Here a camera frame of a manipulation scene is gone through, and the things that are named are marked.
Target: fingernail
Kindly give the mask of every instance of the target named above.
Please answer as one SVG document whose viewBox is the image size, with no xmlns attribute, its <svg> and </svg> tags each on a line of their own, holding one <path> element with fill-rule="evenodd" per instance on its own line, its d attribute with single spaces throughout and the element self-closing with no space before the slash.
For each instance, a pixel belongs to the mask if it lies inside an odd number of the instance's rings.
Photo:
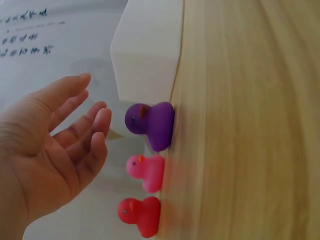
<svg viewBox="0 0 320 240">
<path fill-rule="evenodd" d="M 85 72 L 79 75 L 81 79 L 86 79 L 86 78 L 89 78 L 90 76 L 91 74 L 89 72 Z"/>
</svg>

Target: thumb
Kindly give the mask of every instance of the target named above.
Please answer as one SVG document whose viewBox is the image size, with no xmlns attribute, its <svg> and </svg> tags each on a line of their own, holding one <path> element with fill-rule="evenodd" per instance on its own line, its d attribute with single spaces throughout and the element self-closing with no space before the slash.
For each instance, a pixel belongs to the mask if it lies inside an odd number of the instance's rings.
<svg viewBox="0 0 320 240">
<path fill-rule="evenodd" d="M 5 138 L 28 155 L 37 153 L 48 135 L 52 113 L 83 92 L 90 79 L 89 73 L 67 76 L 12 105 L 0 116 L 1 140 Z"/>
</svg>

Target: white box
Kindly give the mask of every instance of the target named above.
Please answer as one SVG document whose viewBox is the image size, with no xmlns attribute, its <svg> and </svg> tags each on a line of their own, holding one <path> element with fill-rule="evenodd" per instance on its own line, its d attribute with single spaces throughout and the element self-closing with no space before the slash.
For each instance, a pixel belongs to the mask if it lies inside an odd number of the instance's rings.
<svg viewBox="0 0 320 240">
<path fill-rule="evenodd" d="M 180 58 L 183 0 L 129 0 L 111 43 L 121 101 L 169 101 Z"/>
</svg>

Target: wood grain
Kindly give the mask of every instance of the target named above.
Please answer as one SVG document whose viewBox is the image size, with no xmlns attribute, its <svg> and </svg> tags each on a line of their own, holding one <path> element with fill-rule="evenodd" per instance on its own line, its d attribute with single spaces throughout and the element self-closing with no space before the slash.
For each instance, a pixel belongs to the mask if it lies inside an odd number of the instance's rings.
<svg viewBox="0 0 320 240">
<path fill-rule="evenodd" d="M 320 240 L 320 1 L 185 0 L 159 240 Z"/>
</svg>

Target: wooden surface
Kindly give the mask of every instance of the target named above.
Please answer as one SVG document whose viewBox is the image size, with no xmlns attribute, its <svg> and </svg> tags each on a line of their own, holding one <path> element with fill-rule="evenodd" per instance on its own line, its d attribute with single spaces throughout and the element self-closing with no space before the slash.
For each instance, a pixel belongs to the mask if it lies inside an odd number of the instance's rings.
<svg viewBox="0 0 320 240">
<path fill-rule="evenodd" d="M 159 240 L 320 240 L 320 1 L 185 0 Z"/>
</svg>

